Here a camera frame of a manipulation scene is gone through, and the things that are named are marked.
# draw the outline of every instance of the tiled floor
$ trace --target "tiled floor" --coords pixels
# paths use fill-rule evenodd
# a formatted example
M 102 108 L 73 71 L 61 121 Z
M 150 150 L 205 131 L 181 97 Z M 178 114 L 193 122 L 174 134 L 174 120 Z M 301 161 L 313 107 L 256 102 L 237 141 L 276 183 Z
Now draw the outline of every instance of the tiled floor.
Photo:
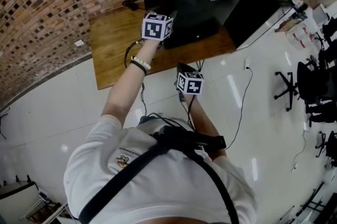
M 206 60 L 205 86 L 200 102 L 219 132 L 230 143 L 240 118 L 243 92 L 251 72 L 243 70 L 248 58 L 254 73 L 248 88 L 241 128 L 228 150 L 232 161 L 244 169 L 255 190 L 260 209 L 258 223 L 274 223 L 293 205 L 299 206 L 323 176 L 324 157 L 315 157 L 319 130 L 330 133 L 334 124 L 314 124 L 306 133 L 306 148 L 298 168 L 291 173 L 294 155 L 303 148 L 304 103 L 295 100 L 285 111 L 288 96 L 274 100 L 284 84 L 276 71 L 293 71 L 299 61 L 318 48 L 297 51 L 283 33 L 270 34 L 251 47 Z M 173 85 L 176 70 L 145 79 L 145 102 L 149 112 L 186 119 Z M 98 119 L 109 89 L 98 91 L 92 60 L 44 83 L 15 102 L 3 119 L 0 137 L 0 179 L 11 182 L 27 174 L 51 196 L 65 201 L 62 178 L 73 150 L 86 138 Z M 139 98 L 126 120 L 135 126 L 144 108 Z

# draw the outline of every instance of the black bracelet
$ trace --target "black bracelet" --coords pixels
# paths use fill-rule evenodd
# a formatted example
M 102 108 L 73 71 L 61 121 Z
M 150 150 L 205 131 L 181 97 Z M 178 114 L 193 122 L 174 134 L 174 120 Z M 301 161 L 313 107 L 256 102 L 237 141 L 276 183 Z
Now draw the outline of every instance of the black bracelet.
M 146 68 L 145 68 L 145 67 L 143 67 L 140 63 L 138 63 L 138 62 L 136 62 L 136 61 L 134 61 L 134 60 L 131 60 L 130 63 L 136 65 L 136 66 L 139 67 L 142 71 L 144 71 L 144 74 L 145 74 L 145 76 L 146 76 Z

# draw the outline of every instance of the bracelet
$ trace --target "bracelet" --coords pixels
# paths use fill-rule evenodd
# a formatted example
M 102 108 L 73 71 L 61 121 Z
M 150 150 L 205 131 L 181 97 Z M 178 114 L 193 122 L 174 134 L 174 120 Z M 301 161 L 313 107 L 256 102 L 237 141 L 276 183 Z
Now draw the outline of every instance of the bracelet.
M 139 59 L 139 58 L 136 57 L 136 56 L 131 56 L 131 60 L 132 60 L 132 61 L 138 62 L 138 63 L 141 64 L 143 67 L 145 67 L 147 70 L 150 70 L 150 69 L 151 69 L 151 66 L 150 66 L 149 64 L 147 64 L 146 62 L 144 62 L 143 60 Z
M 138 63 L 137 61 L 131 60 L 130 64 L 134 64 L 137 67 L 139 67 L 142 71 L 144 71 L 144 74 L 146 76 L 146 68 L 144 66 L 142 66 L 140 63 Z

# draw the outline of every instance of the wooden tabletop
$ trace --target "wooden tabletop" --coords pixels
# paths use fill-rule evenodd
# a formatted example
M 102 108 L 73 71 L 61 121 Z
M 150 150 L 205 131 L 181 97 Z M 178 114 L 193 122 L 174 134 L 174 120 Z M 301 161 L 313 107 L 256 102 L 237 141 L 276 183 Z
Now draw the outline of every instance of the wooden tabletop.
M 124 72 L 124 55 L 127 47 L 141 38 L 144 10 L 131 11 L 126 7 L 105 13 L 90 20 L 91 46 L 99 90 L 112 86 Z M 128 54 L 128 62 L 136 55 L 140 45 Z M 193 63 L 236 50 L 227 30 L 222 27 L 213 36 L 203 40 L 166 50 L 157 51 L 149 74 L 168 70 L 178 62 Z

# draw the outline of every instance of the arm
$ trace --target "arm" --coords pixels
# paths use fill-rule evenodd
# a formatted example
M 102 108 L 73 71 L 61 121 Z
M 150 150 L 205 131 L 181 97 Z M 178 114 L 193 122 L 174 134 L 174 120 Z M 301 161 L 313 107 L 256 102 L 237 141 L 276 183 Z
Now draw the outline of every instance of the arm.
M 184 95 L 187 107 L 189 107 L 190 102 L 192 101 L 192 97 L 193 97 L 192 95 Z M 191 118 L 193 120 L 196 132 L 212 137 L 220 136 L 196 97 L 194 98 L 191 106 Z M 222 155 L 227 156 L 226 151 L 224 149 L 209 154 L 212 160 L 215 160 L 216 158 Z
M 145 40 L 143 47 L 137 53 L 137 57 L 151 64 L 159 43 L 159 41 Z M 130 64 L 111 88 L 102 115 L 113 115 L 123 125 L 141 88 L 144 76 L 144 72 L 139 67 Z

